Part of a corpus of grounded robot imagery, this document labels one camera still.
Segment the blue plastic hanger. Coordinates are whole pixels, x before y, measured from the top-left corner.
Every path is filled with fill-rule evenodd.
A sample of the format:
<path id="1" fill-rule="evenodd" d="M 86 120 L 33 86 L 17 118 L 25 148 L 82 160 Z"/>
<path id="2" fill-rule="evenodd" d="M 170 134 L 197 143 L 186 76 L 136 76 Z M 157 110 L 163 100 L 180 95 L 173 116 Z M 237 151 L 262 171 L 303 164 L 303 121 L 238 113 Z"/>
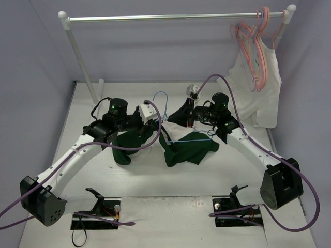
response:
<path id="1" fill-rule="evenodd" d="M 164 94 L 165 97 L 166 97 L 165 105 L 164 105 L 164 113 L 163 113 L 163 116 L 162 116 L 162 118 L 161 118 L 161 122 L 163 123 L 163 122 L 167 121 L 168 118 L 169 118 L 168 115 L 167 115 L 169 96 L 168 96 L 168 94 L 167 94 L 166 92 L 164 92 L 164 91 L 158 91 L 158 92 L 156 92 L 156 93 L 154 94 L 152 101 L 155 100 L 155 98 L 156 98 L 156 96 L 157 96 L 158 94 Z M 198 131 L 195 127 L 192 127 L 192 128 L 194 129 L 195 132 L 199 132 L 199 133 L 204 132 L 204 133 L 206 133 L 206 134 L 209 136 L 209 138 L 207 138 L 207 139 L 202 139 L 202 141 L 209 141 L 209 140 L 212 140 L 212 139 L 213 139 L 213 136 L 215 135 L 215 133 L 212 133 L 211 131 L 204 131 L 204 130 Z"/>

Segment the white and green t-shirt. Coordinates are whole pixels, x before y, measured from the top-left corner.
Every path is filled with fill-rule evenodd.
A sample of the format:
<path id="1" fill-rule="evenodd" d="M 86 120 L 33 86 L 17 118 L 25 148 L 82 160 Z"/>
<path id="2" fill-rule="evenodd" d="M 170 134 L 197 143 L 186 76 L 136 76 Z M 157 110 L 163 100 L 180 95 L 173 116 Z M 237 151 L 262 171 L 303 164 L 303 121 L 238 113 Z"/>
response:
<path id="1" fill-rule="evenodd" d="M 144 131 L 138 129 L 127 131 L 119 135 L 112 144 L 126 148 L 145 146 L 155 138 L 158 126 L 158 121 L 153 121 Z M 161 134 L 154 145 L 160 146 L 168 167 L 182 162 L 198 165 L 209 152 L 217 152 L 219 149 L 219 143 L 208 135 L 197 132 L 194 128 L 185 128 L 168 121 L 162 123 Z"/>

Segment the pink plastic hanger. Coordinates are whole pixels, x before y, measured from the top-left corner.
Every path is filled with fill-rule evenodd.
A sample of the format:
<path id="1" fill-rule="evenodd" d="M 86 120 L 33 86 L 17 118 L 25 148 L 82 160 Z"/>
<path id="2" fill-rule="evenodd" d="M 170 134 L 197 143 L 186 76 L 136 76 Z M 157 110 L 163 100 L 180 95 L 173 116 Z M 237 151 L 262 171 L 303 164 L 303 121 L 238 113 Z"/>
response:
<path id="1" fill-rule="evenodd" d="M 252 35 L 252 45 L 253 45 L 253 66 L 254 70 L 258 76 L 257 79 L 257 89 L 255 91 L 260 92 L 267 83 L 267 63 L 265 58 L 265 53 L 262 48 L 261 36 L 264 33 L 264 30 L 269 24 L 270 10 L 267 7 L 261 8 L 261 10 L 256 12 L 257 22 L 255 25 L 250 26 L 253 32 Z M 234 38 L 234 27 L 235 24 L 230 27 L 231 36 L 235 43 Z"/>

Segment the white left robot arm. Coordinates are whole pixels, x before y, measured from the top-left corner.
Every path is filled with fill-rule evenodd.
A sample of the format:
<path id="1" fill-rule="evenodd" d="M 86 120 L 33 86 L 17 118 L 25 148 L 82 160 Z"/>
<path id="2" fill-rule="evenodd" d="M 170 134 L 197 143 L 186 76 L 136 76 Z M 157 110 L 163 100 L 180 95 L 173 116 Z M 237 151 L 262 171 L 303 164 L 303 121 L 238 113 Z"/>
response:
<path id="1" fill-rule="evenodd" d="M 21 205 L 44 226 L 55 224 L 65 214 L 67 199 L 61 198 L 71 179 L 94 157 L 111 146 L 118 133 L 143 130 L 159 113 L 146 100 L 127 114 L 128 103 L 121 98 L 109 99 L 109 109 L 101 119 L 84 126 L 72 147 L 47 170 L 20 182 Z"/>

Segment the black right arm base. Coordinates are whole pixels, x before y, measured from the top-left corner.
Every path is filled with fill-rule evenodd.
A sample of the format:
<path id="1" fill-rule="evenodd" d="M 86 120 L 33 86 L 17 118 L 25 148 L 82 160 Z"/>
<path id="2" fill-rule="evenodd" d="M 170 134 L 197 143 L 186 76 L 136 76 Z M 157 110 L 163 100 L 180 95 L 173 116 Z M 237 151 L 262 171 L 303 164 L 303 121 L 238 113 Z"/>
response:
<path id="1" fill-rule="evenodd" d="M 208 216 L 214 219 L 216 227 L 264 227 L 259 206 L 244 206 L 237 198 L 237 193 L 246 187 L 239 188 L 236 185 L 228 196 L 212 199 L 213 212 Z"/>

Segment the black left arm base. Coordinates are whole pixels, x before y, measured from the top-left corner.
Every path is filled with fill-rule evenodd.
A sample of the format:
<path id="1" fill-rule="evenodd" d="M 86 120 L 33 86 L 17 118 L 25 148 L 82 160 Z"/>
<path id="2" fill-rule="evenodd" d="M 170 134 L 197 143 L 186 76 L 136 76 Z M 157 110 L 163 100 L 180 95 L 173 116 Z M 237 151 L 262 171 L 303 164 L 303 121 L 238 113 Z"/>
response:
<path id="1" fill-rule="evenodd" d="M 86 188 L 85 190 L 92 193 L 96 197 L 97 201 L 91 210 L 82 210 L 80 212 L 88 215 L 95 215 L 112 222 L 119 222 L 119 212 L 121 210 L 120 199 L 106 199 L 93 188 Z M 87 242 L 88 230 L 118 230 L 118 225 L 88 216 L 73 214 L 70 229 L 72 230 L 71 241 L 73 246 L 83 247 Z M 76 230 L 83 231 L 83 234 L 85 235 L 85 240 L 80 245 L 76 244 L 74 241 L 74 232 Z"/>

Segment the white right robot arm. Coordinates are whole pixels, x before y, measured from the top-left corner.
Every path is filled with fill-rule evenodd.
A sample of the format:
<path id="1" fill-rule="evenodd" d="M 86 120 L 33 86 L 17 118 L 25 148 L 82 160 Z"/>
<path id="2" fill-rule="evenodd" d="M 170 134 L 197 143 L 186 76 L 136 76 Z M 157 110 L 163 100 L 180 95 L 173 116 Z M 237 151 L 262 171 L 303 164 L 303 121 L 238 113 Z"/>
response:
<path id="1" fill-rule="evenodd" d="M 273 210 L 286 205 L 303 194 L 303 184 L 298 162 L 293 159 L 277 159 L 258 142 L 252 142 L 249 134 L 228 110 L 229 97 L 215 93 L 209 106 L 195 106 L 192 98 L 168 117 L 168 121 L 183 127 L 190 127 L 196 121 L 209 123 L 216 129 L 216 135 L 227 145 L 239 151 L 262 174 L 260 187 L 262 202 Z"/>

